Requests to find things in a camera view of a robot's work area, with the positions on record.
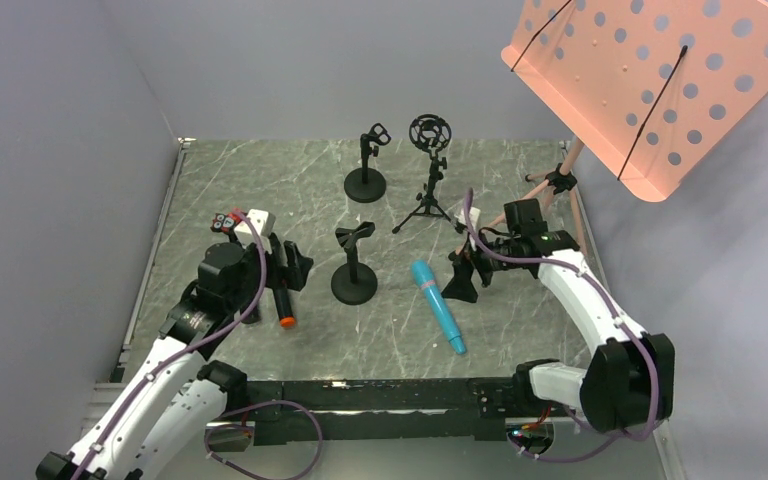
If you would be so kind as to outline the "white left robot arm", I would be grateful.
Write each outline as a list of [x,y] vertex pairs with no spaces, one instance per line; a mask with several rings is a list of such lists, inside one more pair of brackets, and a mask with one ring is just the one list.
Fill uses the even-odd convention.
[[212,355],[257,312],[266,288],[291,325],[289,293],[304,288],[314,265],[292,241],[271,234],[265,243],[259,252],[231,238],[206,250],[135,376],[68,453],[41,460],[37,478],[153,479],[212,420],[243,425],[244,410],[254,407],[247,376]]

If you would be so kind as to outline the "black round-base stand ring clip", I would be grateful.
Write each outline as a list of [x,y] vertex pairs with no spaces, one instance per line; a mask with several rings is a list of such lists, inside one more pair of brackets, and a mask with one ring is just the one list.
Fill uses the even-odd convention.
[[351,171],[344,180],[344,192],[350,200],[366,204],[384,196],[386,179],[369,165],[369,160],[377,157],[380,147],[388,145],[391,140],[391,135],[381,123],[373,124],[366,133],[360,135],[361,166]]

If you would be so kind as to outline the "black microphone orange end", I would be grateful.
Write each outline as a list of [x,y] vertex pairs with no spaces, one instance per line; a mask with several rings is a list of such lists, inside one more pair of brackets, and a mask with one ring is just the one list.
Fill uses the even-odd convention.
[[279,325],[283,329],[292,329],[297,321],[292,309],[292,301],[289,290],[284,285],[272,289],[273,301],[278,316]]

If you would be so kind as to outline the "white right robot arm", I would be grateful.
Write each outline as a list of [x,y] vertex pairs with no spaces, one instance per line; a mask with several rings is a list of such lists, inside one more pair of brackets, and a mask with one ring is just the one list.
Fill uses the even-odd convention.
[[674,408],[675,347],[665,334],[651,334],[633,320],[595,277],[578,242],[565,230],[550,230],[535,199],[504,206],[506,229],[459,228],[466,240],[448,258],[453,277],[445,299],[476,303],[473,280],[484,287],[495,273],[526,270],[567,312],[590,352],[587,367],[559,359],[525,362],[512,377],[521,404],[553,403],[583,413],[600,433],[654,430]]

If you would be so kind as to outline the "blue microphone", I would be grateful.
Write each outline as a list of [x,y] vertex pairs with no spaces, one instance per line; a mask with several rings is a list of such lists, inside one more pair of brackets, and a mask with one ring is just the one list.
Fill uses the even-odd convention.
[[424,260],[416,260],[411,264],[411,273],[450,347],[458,355],[466,354],[467,348],[460,329],[442,297],[430,266]]

